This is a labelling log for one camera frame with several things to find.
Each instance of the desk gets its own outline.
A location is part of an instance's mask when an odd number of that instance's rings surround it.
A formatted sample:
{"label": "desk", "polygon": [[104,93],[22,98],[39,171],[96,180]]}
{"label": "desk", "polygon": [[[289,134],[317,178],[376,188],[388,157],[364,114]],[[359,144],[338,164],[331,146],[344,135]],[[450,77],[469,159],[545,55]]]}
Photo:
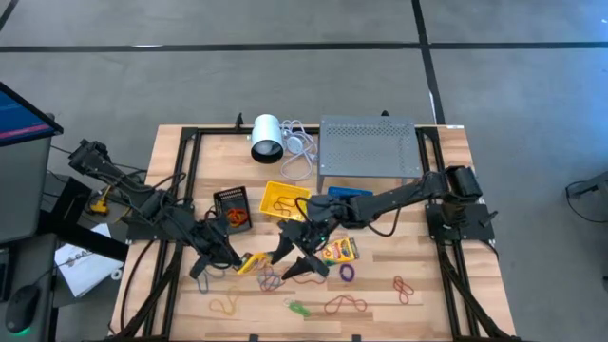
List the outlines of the desk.
{"label": "desk", "polygon": [[[173,173],[181,129],[179,125],[159,127],[148,169],[148,184]],[[472,165],[466,133],[461,127],[440,126],[438,133],[446,166]],[[230,237],[240,255],[270,251],[277,246],[277,219],[258,211],[267,181],[281,181],[314,190],[316,180],[315,175],[303,181],[285,180],[279,174],[280,162],[270,165],[257,163],[250,156],[250,148],[250,142],[244,135],[203,136],[193,196],[196,213],[201,218],[213,204],[214,192],[239,185],[247,187],[254,228]],[[186,148],[186,156],[190,155],[191,149],[190,144]],[[188,170],[187,161],[183,166],[184,171]],[[401,180],[331,178],[324,185],[324,191],[328,186],[336,185],[369,189],[377,193],[401,185]],[[388,231],[393,220],[394,213],[387,213],[374,226],[378,230]],[[365,340],[450,340],[437,252],[434,242],[428,237],[424,204],[404,208],[399,222],[397,232],[390,238],[378,237],[368,229],[347,231],[338,228],[334,232],[332,238],[353,237],[359,247],[361,258],[352,264],[356,270],[354,282],[343,282],[338,269],[332,267],[328,281],[323,285],[299,285],[288,280],[286,285],[272,293],[260,291],[256,275],[236,275],[230,271],[222,280],[211,278],[210,293],[200,294],[196,282],[188,276],[197,256],[191,248],[186,248],[180,270],[171,340],[247,340],[251,333],[258,334],[260,340],[348,340],[353,334],[361,334]],[[126,280],[144,245],[145,242],[135,242],[129,248],[112,317],[111,325],[115,331],[119,329]],[[505,332],[514,334],[496,257],[480,242],[467,241],[463,245],[472,292],[495,322]],[[158,242],[155,242],[133,277],[126,303],[126,321],[149,294],[157,251]],[[296,253],[291,253],[275,268],[282,270],[295,258]],[[410,305],[401,305],[392,288],[393,277],[397,275],[415,290]],[[219,299],[225,303],[228,289],[233,286],[238,287],[240,294],[236,314],[226,316],[210,311],[210,301]],[[367,311],[359,313],[352,306],[346,306],[339,313],[326,316],[324,304],[342,294],[365,299],[369,304]],[[284,306],[284,298],[301,301],[313,315],[303,318],[292,313]],[[464,305],[460,297],[457,298],[461,329],[466,333]],[[164,303],[164,297],[161,297],[153,333],[160,333]]]}

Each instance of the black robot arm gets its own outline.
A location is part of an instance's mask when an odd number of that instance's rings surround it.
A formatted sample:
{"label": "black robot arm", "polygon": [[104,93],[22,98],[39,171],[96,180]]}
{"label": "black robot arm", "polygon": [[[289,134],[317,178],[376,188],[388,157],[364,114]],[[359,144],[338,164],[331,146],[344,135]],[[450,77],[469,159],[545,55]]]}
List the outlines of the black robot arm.
{"label": "black robot arm", "polygon": [[328,195],[297,199],[307,203],[306,221],[281,221],[280,240],[273,253],[273,264],[297,247],[304,257],[283,274],[283,279],[317,272],[327,276],[329,268],[314,253],[323,248],[330,234],[339,225],[347,229],[365,228],[382,214],[405,206],[432,199],[446,203],[447,218],[456,218],[464,205],[476,201],[482,195],[479,184],[470,167],[449,167],[444,172],[427,172],[421,179],[374,196],[357,196],[338,199]]}
{"label": "black robot arm", "polygon": [[191,277],[198,277],[207,265],[218,268],[240,265],[237,253],[228,242],[229,222],[226,217],[196,221],[191,199],[176,199],[171,188],[157,189],[171,179],[179,179],[172,185],[177,186],[185,174],[172,175],[155,186],[141,185],[112,163],[104,144],[86,140],[81,141],[69,159],[69,166],[74,170],[103,181],[124,194],[126,205],[134,213],[125,218],[127,224],[157,227],[175,241],[192,246],[199,260],[190,271]]}

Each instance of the black line on floor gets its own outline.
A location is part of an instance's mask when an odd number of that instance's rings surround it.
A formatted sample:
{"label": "black line on floor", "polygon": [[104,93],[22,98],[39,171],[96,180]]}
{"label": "black line on floor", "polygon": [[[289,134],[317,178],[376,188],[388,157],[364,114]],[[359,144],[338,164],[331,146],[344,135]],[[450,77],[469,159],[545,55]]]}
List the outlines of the black line on floor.
{"label": "black line on floor", "polygon": [[[10,15],[5,11],[2,18]],[[429,43],[424,20],[416,18],[421,29],[420,43],[407,42],[329,42],[329,43],[267,43],[267,44],[200,44],[139,46],[13,46],[0,47],[0,53],[95,53],[95,52],[221,52],[221,51],[315,51],[315,50],[396,50],[396,49],[587,49],[608,48],[608,42],[547,43]]]}
{"label": "black line on floor", "polygon": [[0,16],[0,31],[2,30],[2,28],[4,27],[4,25],[9,20],[10,15],[12,14],[12,11],[17,6],[17,3],[19,3],[19,0],[10,0],[9,5],[4,10],[4,13],[2,13],[2,16]]}
{"label": "black line on floor", "polygon": [[416,19],[416,29],[418,30],[418,39],[420,40],[420,51],[422,53],[422,61],[425,64],[425,74],[427,75],[428,91],[432,95],[432,105],[435,114],[436,124],[446,124],[446,116],[444,115],[444,107],[441,104],[441,96],[439,95],[439,86],[437,85],[437,76],[435,75],[435,67],[433,59],[430,55],[427,27],[425,26],[425,18],[422,14],[420,0],[411,0],[411,6]]}
{"label": "black line on floor", "polygon": [[608,48],[608,42],[430,43],[430,49],[564,49]]}
{"label": "black line on floor", "polygon": [[0,47],[4,52],[201,52],[201,51],[300,51],[300,50],[390,50],[420,48],[418,43],[351,42],[351,43],[268,43],[206,45],[140,45],[89,47]]}

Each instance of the concrete floor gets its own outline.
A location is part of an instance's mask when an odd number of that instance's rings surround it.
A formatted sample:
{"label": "concrete floor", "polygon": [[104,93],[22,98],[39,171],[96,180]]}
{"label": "concrete floor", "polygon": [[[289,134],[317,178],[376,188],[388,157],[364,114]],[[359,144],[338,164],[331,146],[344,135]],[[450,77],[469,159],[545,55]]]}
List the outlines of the concrete floor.
{"label": "concrete floor", "polygon": [[[432,42],[608,41],[608,4],[424,0]],[[408,0],[21,0],[0,46],[417,42]],[[608,50],[433,50],[448,124],[464,124],[495,230],[518,335],[600,341],[608,333],[608,226],[576,217],[563,187],[608,171]],[[383,109],[433,124],[420,51],[0,53],[0,79],[57,114],[66,133],[146,167],[158,124],[315,123]],[[49,168],[73,175],[66,156]],[[602,217],[598,199],[575,205]],[[101,338],[107,281],[61,310],[58,340]],[[93,309],[104,314],[93,315]]]}

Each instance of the yellow plastic container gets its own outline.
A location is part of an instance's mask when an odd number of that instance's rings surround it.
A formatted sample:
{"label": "yellow plastic container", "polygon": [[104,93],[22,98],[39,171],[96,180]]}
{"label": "yellow plastic container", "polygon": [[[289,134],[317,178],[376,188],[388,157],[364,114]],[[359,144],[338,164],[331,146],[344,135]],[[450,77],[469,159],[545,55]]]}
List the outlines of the yellow plastic container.
{"label": "yellow plastic container", "polygon": [[[269,181],[266,183],[259,211],[283,219],[304,221],[304,217],[295,207],[295,199],[298,197],[308,199],[310,196],[311,190],[307,188]],[[297,204],[306,213],[306,203],[299,200]]]}

